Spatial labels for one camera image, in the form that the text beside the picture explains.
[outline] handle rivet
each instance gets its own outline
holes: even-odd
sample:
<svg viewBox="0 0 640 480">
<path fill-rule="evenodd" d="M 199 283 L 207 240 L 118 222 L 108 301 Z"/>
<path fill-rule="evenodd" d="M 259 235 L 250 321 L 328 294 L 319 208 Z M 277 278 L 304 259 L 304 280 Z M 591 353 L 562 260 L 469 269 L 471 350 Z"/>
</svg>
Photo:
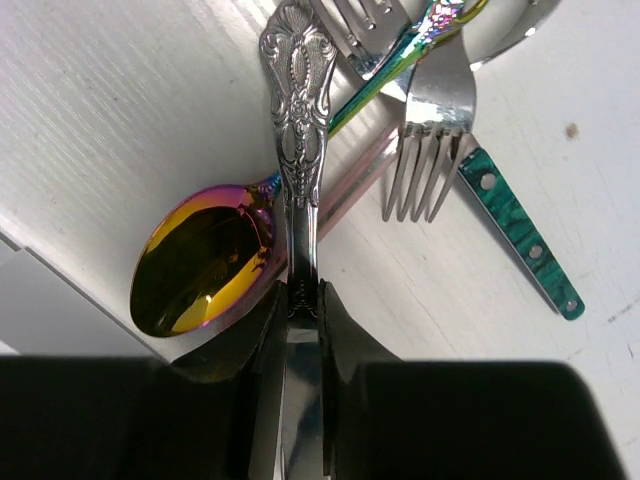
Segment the handle rivet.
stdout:
<svg viewBox="0 0 640 480">
<path fill-rule="evenodd" d="M 542 256 L 542 247 L 540 245 L 534 245 L 533 247 L 531 247 L 531 250 L 529 250 L 529 258 L 536 260 L 541 256 Z"/>
<path fill-rule="evenodd" d="M 480 187 L 483 190 L 491 190 L 496 186 L 496 176 L 493 173 L 485 173 L 480 179 Z"/>
</svg>

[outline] black holder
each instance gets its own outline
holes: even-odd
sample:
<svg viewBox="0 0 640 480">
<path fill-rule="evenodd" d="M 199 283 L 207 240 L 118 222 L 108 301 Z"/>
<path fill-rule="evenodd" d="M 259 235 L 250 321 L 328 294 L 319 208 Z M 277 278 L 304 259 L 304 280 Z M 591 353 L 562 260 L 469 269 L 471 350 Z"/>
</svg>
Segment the black holder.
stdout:
<svg viewBox="0 0 640 480">
<path fill-rule="evenodd" d="M 0 359 L 0 478 L 273 478 L 286 288 L 165 365 Z M 324 452 L 337 480 L 624 478 L 566 365 L 404 362 L 319 291 Z"/>
</svg>

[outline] fork handle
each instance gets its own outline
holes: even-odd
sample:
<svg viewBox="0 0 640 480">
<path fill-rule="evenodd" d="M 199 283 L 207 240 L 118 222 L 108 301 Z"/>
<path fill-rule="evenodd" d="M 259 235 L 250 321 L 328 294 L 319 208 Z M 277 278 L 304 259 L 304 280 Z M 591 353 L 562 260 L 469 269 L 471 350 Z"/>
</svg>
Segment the fork handle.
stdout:
<svg viewBox="0 0 640 480">
<path fill-rule="evenodd" d="M 486 150 L 476 148 L 458 171 L 560 314 L 582 315 L 584 302 Z"/>
</svg>

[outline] rainbow spoon bowl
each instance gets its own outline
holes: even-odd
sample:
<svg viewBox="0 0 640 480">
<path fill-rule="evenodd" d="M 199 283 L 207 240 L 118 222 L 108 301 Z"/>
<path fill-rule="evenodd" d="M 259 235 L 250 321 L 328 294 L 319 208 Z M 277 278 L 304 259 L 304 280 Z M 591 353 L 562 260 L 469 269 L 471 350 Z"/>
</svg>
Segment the rainbow spoon bowl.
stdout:
<svg viewBox="0 0 640 480">
<path fill-rule="evenodd" d="M 147 335 L 203 327 L 231 308 L 273 253 L 279 175 L 202 190 L 153 232 L 136 266 L 130 313 Z"/>
</svg>

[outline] cutlery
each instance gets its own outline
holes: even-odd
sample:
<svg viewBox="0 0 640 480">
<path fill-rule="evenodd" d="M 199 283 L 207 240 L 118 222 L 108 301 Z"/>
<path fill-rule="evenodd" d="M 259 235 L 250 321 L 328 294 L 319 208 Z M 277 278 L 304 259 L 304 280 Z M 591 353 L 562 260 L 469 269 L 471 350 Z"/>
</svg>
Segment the cutlery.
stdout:
<svg viewBox="0 0 640 480">
<path fill-rule="evenodd" d="M 135 325 L 154 337 L 219 318 L 265 271 L 273 253 L 279 175 L 219 185 L 187 198 L 145 245 L 131 284 Z"/>
<path fill-rule="evenodd" d="M 338 113 L 331 119 L 331 128 L 339 129 L 351 120 L 373 97 L 375 97 L 389 81 L 396 78 L 410 65 L 420 61 L 440 42 L 455 35 L 466 24 L 473 20 L 485 7 L 488 0 L 477 0 L 466 13 L 463 13 L 466 0 L 430 0 L 424 15 L 411 25 L 365 85 L 351 97 Z M 341 14 L 348 11 L 346 0 L 338 0 Z M 386 3 L 382 8 L 389 8 Z M 356 31 L 351 31 L 347 42 L 359 47 Z"/>
<path fill-rule="evenodd" d="M 281 3 L 260 36 L 282 175 L 289 273 L 281 459 L 287 479 L 324 478 L 317 218 L 337 49 L 308 0 Z"/>
<path fill-rule="evenodd" d="M 440 195 L 428 212 L 429 221 L 437 214 L 456 172 L 459 173 L 551 303 L 565 319 L 575 320 L 584 312 L 584 302 L 498 167 L 471 133 L 475 110 L 475 79 L 462 35 L 457 35 L 416 67 L 406 106 L 400 160 L 383 218 L 389 219 L 400 196 L 410 160 L 415 161 L 415 168 L 398 212 L 400 221 L 415 203 L 422 173 L 427 163 L 431 164 L 426 187 L 411 215 L 414 222 L 427 208 L 445 161 L 450 161 Z"/>
<path fill-rule="evenodd" d="M 398 130 L 399 122 L 389 125 L 327 192 L 318 214 L 318 240 L 395 161 Z M 272 202 L 281 187 L 279 179 L 280 175 L 272 175 L 250 187 L 207 188 L 167 215 L 147 242 L 132 282 L 130 312 L 140 331 L 171 337 L 215 320 L 209 328 L 219 333 L 253 308 L 287 268 L 286 246 L 274 243 L 273 236 Z M 225 215 L 227 224 L 215 227 L 216 219 Z M 244 228 L 235 242 L 226 243 L 225 229 L 229 231 L 233 225 Z M 224 261 L 230 257 L 228 250 L 232 249 L 233 259 L 233 250 L 247 245 L 253 248 L 245 247 L 246 253 L 229 268 Z M 216 249 L 227 249 L 226 256 L 215 255 Z M 246 259 L 243 265 L 240 258 Z M 218 277 L 215 283 L 207 284 L 203 278 L 215 278 L 210 269 Z M 206 308 L 195 308 L 196 304 Z"/>
<path fill-rule="evenodd" d="M 350 18 L 349 22 L 355 32 L 349 39 L 362 43 L 357 55 L 347 50 L 343 53 L 348 55 L 352 67 L 368 78 L 380 72 L 385 52 L 395 51 L 394 41 L 403 39 L 402 32 L 409 28 L 409 18 L 397 0 L 387 1 L 386 5 L 392 10 L 382 9 L 383 13 L 374 17 L 379 31 L 388 35 L 386 42 L 381 36 L 358 28 L 356 19 Z M 428 45 L 449 31 L 446 25 L 459 28 L 454 16 L 442 17 L 435 8 L 447 3 L 431 1 L 423 22 L 419 22 L 423 28 L 426 24 L 442 25 L 423 32 L 420 38 Z M 416 45 L 415 48 L 423 48 L 421 43 Z M 410 52 L 411 48 L 406 47 L 403 52 Z M 406 74 L 398 82 L 394 83 L 393 78 L 390 82 L 390 94 L 406 98 Z M 353 105 L 349 102 L 346 106 L 350 112 L 357 110 Z M 344 122 L 333 123 L 329 136 L 342 125 Z M 213 319 L 218 324 L 216 330 L 222 331 L 247 313 L 257 301 L 253 295 L 241 308 L 233 312 L 230 308 L 253 289 L 259 279 L 271 280 L 274 274 L 277 278 L 283 268 L 281 256 L 275 260 L 275 268 L 267 268 L 273 261 L 273 202 L 280 187 L 280 172 L 275 172 L 255 185 L 222 185 L 203 190 L 174 209 L 151 235 L 138 260 L 129 308 L 134 324 L 148 335 L 168 337 L 205 326 Z M 235 245 L 225 245 L 228 238 L 235 239 Z M 260 281 L 256 287 L 260 286 L 264 292 L 268 285 Z"/>
</svg>

